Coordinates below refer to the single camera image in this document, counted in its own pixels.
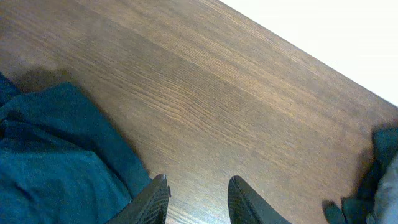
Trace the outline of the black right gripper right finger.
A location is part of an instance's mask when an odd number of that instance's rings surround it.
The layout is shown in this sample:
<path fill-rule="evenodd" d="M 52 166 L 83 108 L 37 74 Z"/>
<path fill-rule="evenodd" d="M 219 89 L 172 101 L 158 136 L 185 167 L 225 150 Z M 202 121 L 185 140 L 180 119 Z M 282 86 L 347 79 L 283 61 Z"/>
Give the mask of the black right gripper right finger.
<path fill-rule="evenodd" d="M 232 224 L 290 224 L 238 175 L 228 183 L 228 210 Z"/>

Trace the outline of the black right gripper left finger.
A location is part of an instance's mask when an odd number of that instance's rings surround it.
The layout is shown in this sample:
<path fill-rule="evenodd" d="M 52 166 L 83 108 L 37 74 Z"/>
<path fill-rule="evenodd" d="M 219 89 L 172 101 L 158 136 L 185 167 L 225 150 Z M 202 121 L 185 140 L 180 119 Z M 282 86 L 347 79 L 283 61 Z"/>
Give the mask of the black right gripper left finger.
<path fill-rule="evenodd" d="M 165 174 L 159 174 L 106 224 L 165 224 L 170 187 Z"/>

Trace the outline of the dark navy blue shorts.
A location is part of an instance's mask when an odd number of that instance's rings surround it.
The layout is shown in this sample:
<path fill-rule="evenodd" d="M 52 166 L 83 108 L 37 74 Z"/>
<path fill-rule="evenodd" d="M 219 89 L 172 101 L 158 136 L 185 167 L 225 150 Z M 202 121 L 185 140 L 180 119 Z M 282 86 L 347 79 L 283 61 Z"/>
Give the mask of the dark navy blue shorts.
<path fill-rule="evenodd" d="M 1 78 L 2 223 L 105 223 L 149 183 L 75 86 L 23 93 Z"/>

